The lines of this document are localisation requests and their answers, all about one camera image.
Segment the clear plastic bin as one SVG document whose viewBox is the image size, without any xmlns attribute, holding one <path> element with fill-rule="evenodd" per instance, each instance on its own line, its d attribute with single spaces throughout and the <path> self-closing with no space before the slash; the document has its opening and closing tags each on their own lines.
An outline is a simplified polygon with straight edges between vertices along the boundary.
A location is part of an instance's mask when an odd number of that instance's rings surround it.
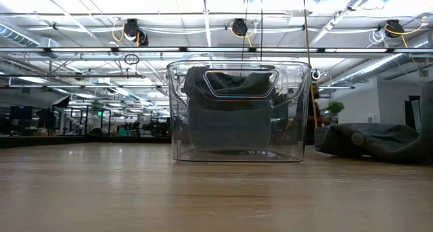
<svg viewBox="0 0 433 232">
<path fill-rule="evenodd" d="M 187 72 L 192 67 L 276 71 L 277 95 L 267 101 L 271 106 L 271 138 L 266 148 L 201 152 L 191 144 L 187 111 L 190 98 L 183 87 Z M 300 162 L 303 160 L 311 85 L 309 64 L 293 61 L 178 61 L 167 66 L 167 77 L 171 143 L 175 160 L 190 162 Z"/>
</svg>

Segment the long ceiling light bar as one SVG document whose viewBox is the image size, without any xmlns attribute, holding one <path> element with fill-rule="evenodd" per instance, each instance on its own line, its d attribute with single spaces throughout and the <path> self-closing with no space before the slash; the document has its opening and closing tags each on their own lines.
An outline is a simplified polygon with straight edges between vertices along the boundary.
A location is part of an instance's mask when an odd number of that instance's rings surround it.
<svg viewBox="0 0 433 232">
<path fill-rule="evenodd" d="M 283 48 L 283 47 L 0 47 L 1 53 L 433 53 L 433 48 Z"/>
</svg>

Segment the green background plant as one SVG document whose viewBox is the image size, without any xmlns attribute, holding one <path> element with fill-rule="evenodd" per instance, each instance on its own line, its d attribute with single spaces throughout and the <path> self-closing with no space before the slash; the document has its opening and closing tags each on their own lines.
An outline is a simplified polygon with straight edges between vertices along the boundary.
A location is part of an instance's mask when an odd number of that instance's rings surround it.
<svg viewBox="0 0 433 232">
<path fill-rule="evenodd" d="M 344 108 L 344 104 L 339 101 L 332 101 L 328 104 L 328 110 L 332 114 L 339 114 Z"/>
</svg>

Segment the computer monitor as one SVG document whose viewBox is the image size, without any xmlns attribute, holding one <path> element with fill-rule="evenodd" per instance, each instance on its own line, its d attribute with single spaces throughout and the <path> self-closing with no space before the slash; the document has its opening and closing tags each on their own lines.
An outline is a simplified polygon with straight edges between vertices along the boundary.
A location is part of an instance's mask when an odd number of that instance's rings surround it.
<svg viewBox="0 0 433 232">
<path fill-rule="evenodd" d="M 11 106 L 9 118 L 11 120 L 31 120 L 33 116 L 32 106 Z"/>
</svg>

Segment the light blue-grey cap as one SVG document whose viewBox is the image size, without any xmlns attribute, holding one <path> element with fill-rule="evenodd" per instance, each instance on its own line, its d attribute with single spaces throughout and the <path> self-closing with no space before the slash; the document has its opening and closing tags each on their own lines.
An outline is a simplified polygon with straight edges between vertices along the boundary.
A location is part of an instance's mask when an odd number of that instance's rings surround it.
<svg viewBox="0 0 433 232">
<path fill-rule="evenodd" d="M 210 101 L 190 98 L 187 105 L 191 144 L 201 152 L 260 150 L 271 138 L 267 101 Z"/>
</svg>

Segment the slate grey cap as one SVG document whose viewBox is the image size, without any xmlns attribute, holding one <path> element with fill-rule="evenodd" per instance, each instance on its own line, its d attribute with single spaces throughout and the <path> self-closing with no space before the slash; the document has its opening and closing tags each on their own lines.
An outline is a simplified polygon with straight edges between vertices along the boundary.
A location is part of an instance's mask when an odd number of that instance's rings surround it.
<svg viewBox="0 0 433 232">
<path fill-rule="evenodd" d="M 421 129 L 402 124 L 345 123 L 315 130 L 315 150 L 347 158 L 371 156 L 394 163 L 433 158 L 433 80 L 420 96 Z"/>
</svg>

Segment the silver ventilation duct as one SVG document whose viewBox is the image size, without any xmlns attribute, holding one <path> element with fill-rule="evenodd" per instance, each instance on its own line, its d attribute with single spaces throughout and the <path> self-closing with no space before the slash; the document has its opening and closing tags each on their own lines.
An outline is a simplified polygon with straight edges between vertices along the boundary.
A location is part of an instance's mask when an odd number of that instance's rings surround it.
<svg viewBox="0 0 433 232">
<path fill-rule="evenodd" d="M 331 86 L 340 86 L 344 83 L 355 83 L 360 80 L 368 79 L 371 76 L 375 76 L 397 66 L 411 62 L 409 52 L 405 49 L 395 49 L 392 54 L 380 58 L 369 60 L 368 62 L 362 63 L 361 65 L 354 67 L 354 72 L 345 76 L 341 79 L 335 80 L 331 83 Z"/>
<path fill-rule="evenodd" d="M 47 37 L 29 37 L 11 26 L 0 23 L 0 37 L 6 38 L 10 41 L 14 41 L 25 47 L 59 47 L 60 44 L 51 38 Z"/>
</svg>

